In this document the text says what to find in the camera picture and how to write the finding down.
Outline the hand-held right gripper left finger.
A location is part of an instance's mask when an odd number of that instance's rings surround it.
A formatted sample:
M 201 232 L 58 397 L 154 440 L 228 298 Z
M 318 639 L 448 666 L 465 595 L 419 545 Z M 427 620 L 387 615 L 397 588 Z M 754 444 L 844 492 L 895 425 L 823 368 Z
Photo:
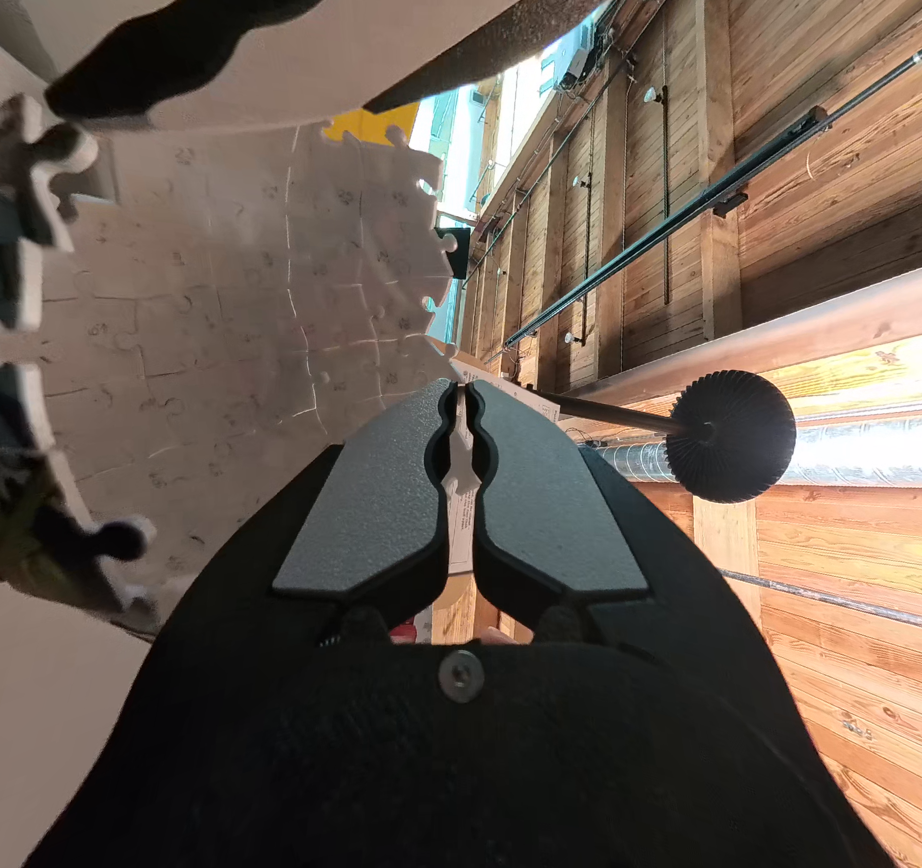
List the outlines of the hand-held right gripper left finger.
M 371 606 L 401 624 L 443 592 L 457 383 L 438 378 L 344 445 L 273 581 L 282 596 Z

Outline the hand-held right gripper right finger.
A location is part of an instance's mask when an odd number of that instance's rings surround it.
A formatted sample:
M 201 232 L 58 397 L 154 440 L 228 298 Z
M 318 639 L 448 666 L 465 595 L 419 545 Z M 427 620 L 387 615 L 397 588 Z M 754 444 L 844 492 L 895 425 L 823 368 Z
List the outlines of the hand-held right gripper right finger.
M 647 599 L 650 585 L 579 448 L 543 414 L 484 380 L 465 388 L 479 480 L 479 591 L 536 628 L 551 607 Z

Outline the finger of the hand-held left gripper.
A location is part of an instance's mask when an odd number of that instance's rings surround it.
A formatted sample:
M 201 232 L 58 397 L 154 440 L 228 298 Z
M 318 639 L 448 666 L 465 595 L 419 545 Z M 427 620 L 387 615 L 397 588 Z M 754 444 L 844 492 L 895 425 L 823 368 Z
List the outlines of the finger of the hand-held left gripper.
M 102 130 L 266 131 L 362 108 L 520 0 L 114 0 L 44 91 Z

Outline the partly built puzzle ball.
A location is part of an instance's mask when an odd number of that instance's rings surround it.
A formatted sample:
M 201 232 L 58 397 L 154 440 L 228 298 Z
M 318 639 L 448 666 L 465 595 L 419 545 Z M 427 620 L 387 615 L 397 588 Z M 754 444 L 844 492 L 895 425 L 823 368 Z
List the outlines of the partly built puzzle ball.
M 388 124 L 101 140 L 2 104 L 2 585 L 152 636 L 326 446 L 458 382 L 444 156 Z

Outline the printed instruction sheet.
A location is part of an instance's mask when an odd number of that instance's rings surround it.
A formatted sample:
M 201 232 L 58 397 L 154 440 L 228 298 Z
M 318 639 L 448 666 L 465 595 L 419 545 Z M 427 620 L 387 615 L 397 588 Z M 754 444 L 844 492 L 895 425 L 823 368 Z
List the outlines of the printed instruction sheet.
M 475 380 L 484 380 L 540 413 L 552 423 L 559 420 L 559 406 L 538 396 L 534 391 L 513 384 L 505 376 L 497 377 L 479 365 L 454 359 L 451 365 L 464 387 Z M 473 571 L 473 528 L 476 494 L 479 480 L 473 471 L 474 437 L 467 424 L 467 402 L 464 390 L 459 390 L 455 430 L 450 438 L 451 467 L 444 487 L 447 495 L 449 523 L 449 575 Z

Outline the yellow bin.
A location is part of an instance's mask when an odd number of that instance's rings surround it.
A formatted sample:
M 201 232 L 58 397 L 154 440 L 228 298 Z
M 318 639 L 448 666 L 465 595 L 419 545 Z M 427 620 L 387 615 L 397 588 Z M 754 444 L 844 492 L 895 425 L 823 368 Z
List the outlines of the yellow bin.
M 406 139 L 409 139 L 419 108 L 420 102 L 416 101 L 398 106 L 386 113 L 370 113 L 364 109 L 340 113 L 324 129 L 324 134 L 330 139 L 342 140 L 345 133 L 350 133 L 366 143 L 387 145 L 387 129 L 394 125 L 403 132 Z

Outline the black round ceiling fan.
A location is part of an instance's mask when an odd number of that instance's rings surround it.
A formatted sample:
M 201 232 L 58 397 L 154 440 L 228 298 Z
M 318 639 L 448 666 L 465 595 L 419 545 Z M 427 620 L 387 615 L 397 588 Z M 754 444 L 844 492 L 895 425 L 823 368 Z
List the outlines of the black round ceiling fan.
M 767 379 L 742 370 L 713 372 L 682 391 L 665 453 L 676 481 L 716 504 L 753 500 L 778 483 L 797 444 L 789 401 Z

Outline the black panel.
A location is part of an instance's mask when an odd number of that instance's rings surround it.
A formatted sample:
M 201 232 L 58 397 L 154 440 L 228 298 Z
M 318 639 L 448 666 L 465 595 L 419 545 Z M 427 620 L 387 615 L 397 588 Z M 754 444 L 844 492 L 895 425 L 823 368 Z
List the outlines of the black panel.
M 472 229 L 467 226 L 451 226 L 447 228 L 436 227 L 436 233 L 440 238 L 453 237 L 455 239 L 455 249 L 447 251 L 448 263 L 451 267 L 453 278 L 458 281 L 465 281 L 468 274 L 469 248 Z

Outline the thin metal rod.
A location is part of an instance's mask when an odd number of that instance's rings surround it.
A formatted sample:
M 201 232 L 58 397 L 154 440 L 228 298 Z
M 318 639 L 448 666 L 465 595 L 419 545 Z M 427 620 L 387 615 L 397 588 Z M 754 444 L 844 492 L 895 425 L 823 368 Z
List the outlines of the thin metal rod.
M 791 596 L 797 596 L 802 599 L 809 599 L 838 608 L 847 609 L 871 615 L 885 620 L 909 624 L 914 627 L 921 627 L 921 615 L 909 611 L 896 610 L 890 607 L 882 606 L 876 603 L 870 603 L 858 599 L 847 599 L 822 590 L 795 586 L 781 581 L 763 578 L 757 575 L 730 571 L 718 568 L 718 572 L 727 579 L 734 580 L 748 586 L 761 587 L 775 592 L 785 593 Z

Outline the brown ceiling pipe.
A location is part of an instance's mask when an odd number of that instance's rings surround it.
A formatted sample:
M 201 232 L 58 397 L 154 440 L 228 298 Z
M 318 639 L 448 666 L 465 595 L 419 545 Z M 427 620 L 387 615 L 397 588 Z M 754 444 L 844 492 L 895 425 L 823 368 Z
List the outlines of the brown ceiling pipe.
M 919 336 L 921 270 L 589 382 L 568 397 L 628 405 L 676 393 L 715 371 L 757 375 Z

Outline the black track rail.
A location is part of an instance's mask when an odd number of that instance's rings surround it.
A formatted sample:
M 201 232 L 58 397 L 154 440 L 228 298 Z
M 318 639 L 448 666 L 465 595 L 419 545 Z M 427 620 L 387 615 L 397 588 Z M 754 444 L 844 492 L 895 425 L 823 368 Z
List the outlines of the black track rail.
M 637 261 L 654 247 L 662 245 L 679 229 L 702 214 L 710 212 L 721 217 L 726 216 L 740 205 L 739 202 L 731 203 L 732 197 L 741 195 L 744 186 L 756 175 L 774 165 L 796 148 L 804 145 L 814 136 L 830 130 L 837 120 L 854 111 L 864 101 L 868 101 L 896 79 L 903 77 L 906 73 L 918 67 L 920 62 L 921 52 L 916 50 L 913 55 L 893 67 L 881 78 L 873 81 L 870 86 L 859 91 L 855 97 L 844 102 L 834 111 L 828 112 L 820 105 L 810 108 L 777 136 L 762 147 L 757 148 L 743 161 L 737 163 L 717 182 L 710 184 L 687 204 L 665 217 L 655 228 L 652 228 L 651 231 L 631 245 L 625 247 L 622 251 L 616 252 L 610 261 L 590 273 L 575 288 L 547 306 L 530 322 L 524 324 L 522 328 L 513 332 L 501 344 L 500 354 L 510 350 L 525 338 L 536 337 L 539 329 L 552 318 L 557 317 L 566 308 L 587 297 L 593 290 L 626 269 L 628 265 Z

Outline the metal ventilation duct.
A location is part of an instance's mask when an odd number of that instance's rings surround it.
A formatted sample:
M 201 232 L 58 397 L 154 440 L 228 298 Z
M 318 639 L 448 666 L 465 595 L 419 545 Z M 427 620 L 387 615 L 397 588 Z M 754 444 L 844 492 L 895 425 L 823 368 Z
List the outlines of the metal ventilation duct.
M 630 482 L 676 483 L 663 442 L 597 448 Z M 921 420 L 897 417 L 800 427 L 781 485 L 921 487 Z

